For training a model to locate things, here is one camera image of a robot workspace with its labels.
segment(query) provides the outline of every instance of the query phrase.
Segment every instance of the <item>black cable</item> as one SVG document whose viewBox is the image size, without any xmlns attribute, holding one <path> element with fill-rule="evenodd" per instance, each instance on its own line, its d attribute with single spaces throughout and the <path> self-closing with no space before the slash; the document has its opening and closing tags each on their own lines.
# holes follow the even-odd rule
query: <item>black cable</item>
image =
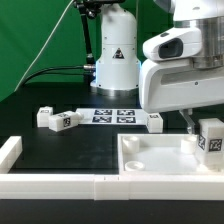
<svg viewBox="0 0 224 224">
<path fill-rule="evenodd" d="M 32 75 L 28 76 L 26 79 L 24 79 L 21 84 L 19 85 L 19 88 L 21 86 L 24 86 L 29 80 L 37 77 L 37 76 L 41 76 L 41 75 L 55 75 L 55 73 L 49 73 L 49 71 L 60 71 L 60 70 L 75 70 L 75 69 L 84 69 L 83 66 L 61 66 L 61 67 L 51 67 L 51 68 L 45 68 L 42 69 L 40 71 L 37 71 L 35 73 L 33 73 Z M 78 75 L 78 74 L 61 74 L 61 73 L 57 73 L 58 75 Z"/>
</svg>

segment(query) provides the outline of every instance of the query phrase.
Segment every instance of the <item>cable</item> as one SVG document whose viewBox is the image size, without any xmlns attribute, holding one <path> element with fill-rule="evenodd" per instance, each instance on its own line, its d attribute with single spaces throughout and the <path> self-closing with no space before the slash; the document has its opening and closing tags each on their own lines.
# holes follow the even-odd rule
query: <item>cable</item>
<svg viewBox="0 0 224 224">
<path fill-rule="evenodd" d="M 72 5 L 74 0 L 70 1 L 69 4 L 67 5 L 67 7 L 65 8 L 64 12 L 62 13 L 60 19 L 58 20 L 58 22 L 56 23 L 54 29 L 52 30 L 50 36 L 47 38 L 45 44 L 43 45 L 43 47 L 41 48 L 40 52 L 38 53 L 38 55 L 36 56 L 36 58 L 33 60 L 33 62 L 31 63 L 31 65 L 28 67 L 28 69 L 26 70 L 26 72 L 24 73 L 24 75 L 22 76 L 22 78 L 20 79 L 18 85 L 16 86 L 14 91 L 17 91 L 21 85 L 21 83 L 23 82 L 23 80 L 25 79 L 26 75 L 28 74 L 28 72 L 31 70 L 31 68 L 33 67 L 33 65 L 36 63 L 36 61 L 39 59 L 39 57 L 41 56 L 41 54 L 43 53 L 44 49 L 46 48 L 46 46 L 48 45 L 49 41 L 51 40 L 52 36 L 54 35 L 56 29 L 58 28 L 59 24 L 61 23 L 62 19 L 64 18 L 66 12 L 68 11 L 69 7 Z"/>
<path fill-rule="evenodd" d="M 61 66 L 61 67 L 52 67 L 52 68 L 45 68 L 42 69 L 38 72 L 35 72 L 34 74 L 28 76 L 26 79 L 23 79 L 23 81 L 20 83 L 20 86 L 25 85 L 29 80 L 37 77 L 37 76 L 41 76 L 41 75 L 56 75 L 55 73 L 49 73 L 49 71 L 60 71 L 60 70 L 75 70 L 75 69 L 83 69 L 83 66 Z M 58 75 L 74 75 L 74 74 L 61 74 L 61 73 L 57 73 Z"/>
</svg>

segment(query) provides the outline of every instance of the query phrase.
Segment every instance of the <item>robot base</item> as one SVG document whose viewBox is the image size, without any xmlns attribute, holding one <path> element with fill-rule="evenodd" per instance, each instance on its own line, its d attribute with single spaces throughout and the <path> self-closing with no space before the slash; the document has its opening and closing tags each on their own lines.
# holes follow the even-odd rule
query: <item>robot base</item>
<svg viewBox="0 0 224 224">
<path fill-rule="evenodd" d="M 102 89 L 100 87 L 96 87 L 95 80 L 91 83 L 90 89 L 91 92 L 97 93 L 104 96 L 134 96 L 138 94 L 138 88 L 130 89 L 130 90 L 114 90 L 114 89 Z"/>
</svg>

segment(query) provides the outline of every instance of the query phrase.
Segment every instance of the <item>white tray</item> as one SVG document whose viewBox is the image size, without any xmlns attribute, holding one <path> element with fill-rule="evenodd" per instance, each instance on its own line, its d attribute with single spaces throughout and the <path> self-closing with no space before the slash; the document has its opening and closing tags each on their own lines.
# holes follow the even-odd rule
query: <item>white tray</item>
<svg viewBox="0 0 224 224">
<path fill-rule="evenodd" d="M 215 175 L 222 174 L 223 167 L 211 170 L 201 165 L 194 154 L 181 152 L 181 140 L 188 135 L 119 135 L 118 157 L 119 171 L 122 175 Z M 137 137 L 140 140 L 138 153 L 124 152 L 123 139 Z M 141 162 L 145 165 L 144 171 L 126 171 L 125 164 L 130 161 Z"/>
</svg>

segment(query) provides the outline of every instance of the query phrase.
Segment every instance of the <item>white robot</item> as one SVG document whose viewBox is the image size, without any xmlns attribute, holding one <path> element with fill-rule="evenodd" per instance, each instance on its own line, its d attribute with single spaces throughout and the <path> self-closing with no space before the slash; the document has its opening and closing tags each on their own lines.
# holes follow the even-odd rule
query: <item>white robot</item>
<svg viewBox="0 0 224 224">
<path fill-rule="evenodd" d="M 154 1 L 174 13 L 174 28 L 143 45 L 142 108 L 187 116 L 188 109 L 224 103 L 224 1 Z"/>
<path fill-rule="evenodd" d="M 101 21 L 102 54 L 91 89 L 108 96 L 137 94 L 141 63 L 136 57 L 136 19 L 119 4 L 105 4 Z"/>
</svg>

